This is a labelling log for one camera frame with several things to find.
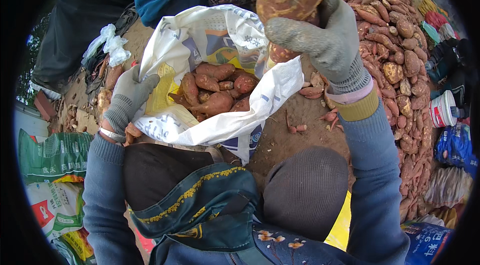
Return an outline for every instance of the gloved hand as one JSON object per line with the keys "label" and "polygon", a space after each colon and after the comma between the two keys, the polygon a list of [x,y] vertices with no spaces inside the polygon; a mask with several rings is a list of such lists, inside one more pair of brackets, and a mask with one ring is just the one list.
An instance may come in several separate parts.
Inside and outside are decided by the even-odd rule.
{"label": "gloved hand", "polygon": [[113,89],[110,107],[103,115],[115,130],[115,133],[122,136],[125,136],[125,128],[128,123],[147,101],[148,95],[153,92],[160,81],[158,74],[152,74],[143,82],[139,82],[139,72],[139,65],[123,72]]}
{"label": "gloved hand", "polygon": [[284,48],[307,53],[332,85],[333,94],[359,90],[370,82],[359,55],[355,15],[343,0],[323,0],[319,27],[288,18],[267,21],[265,35]]}

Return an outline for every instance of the black pants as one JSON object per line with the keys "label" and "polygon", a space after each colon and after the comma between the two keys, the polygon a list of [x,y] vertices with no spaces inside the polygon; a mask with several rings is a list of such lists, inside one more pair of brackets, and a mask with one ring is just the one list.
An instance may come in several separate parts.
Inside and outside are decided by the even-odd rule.
{"label": "black pants", "polygon": [[[141,143],[125,149],[126,200],[143,210],[162,200],[191,172],[213,164],[209,153]],[[275,165],[266,178],[263,214],[267,223],[324,241],[347,191],[346,160],[332,149],[312,146]]]}

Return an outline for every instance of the white plastic bucket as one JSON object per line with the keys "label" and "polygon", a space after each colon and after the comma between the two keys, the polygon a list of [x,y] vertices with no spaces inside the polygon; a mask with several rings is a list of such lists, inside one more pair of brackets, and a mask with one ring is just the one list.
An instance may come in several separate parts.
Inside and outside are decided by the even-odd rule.
{"label": "white plastic bucket", "polygon": [[442,95],[430,101],[430,118],[435,128],[454,126],[457,118],[452,116],[450,106],[455,106],[452,91],[446,90]]}

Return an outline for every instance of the blue sweater sleeve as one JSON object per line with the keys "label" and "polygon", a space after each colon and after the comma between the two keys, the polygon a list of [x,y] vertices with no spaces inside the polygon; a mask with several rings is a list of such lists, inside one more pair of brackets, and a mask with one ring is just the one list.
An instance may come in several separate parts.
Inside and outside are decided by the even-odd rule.
{"label": "blue sweater sleeve", "polygon": [[403,265],[410,239],[400,228],[398,150],[382,103],[363,120],[339,118],[357,178],[347,252],[371,263]]}
{"label": "blue sweater sleeve", "polygon": [[83,199],[84,226],[98,264],[143,264],[135,235],[123,216],[123,146],[97,133],[88,152]]}

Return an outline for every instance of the red label on bucket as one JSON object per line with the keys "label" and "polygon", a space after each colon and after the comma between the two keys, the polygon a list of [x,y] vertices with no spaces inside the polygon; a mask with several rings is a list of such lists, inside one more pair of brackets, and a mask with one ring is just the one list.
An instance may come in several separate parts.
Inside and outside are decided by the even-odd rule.
{"label": "red label on bucket", "polygon": [[438,126],[446,126],[444,122],[442,121],[442,118],[440,116],[440,112],[438,111],[438,107],[435,106],[433,112],[435,113],[435,118],[437,118]]}

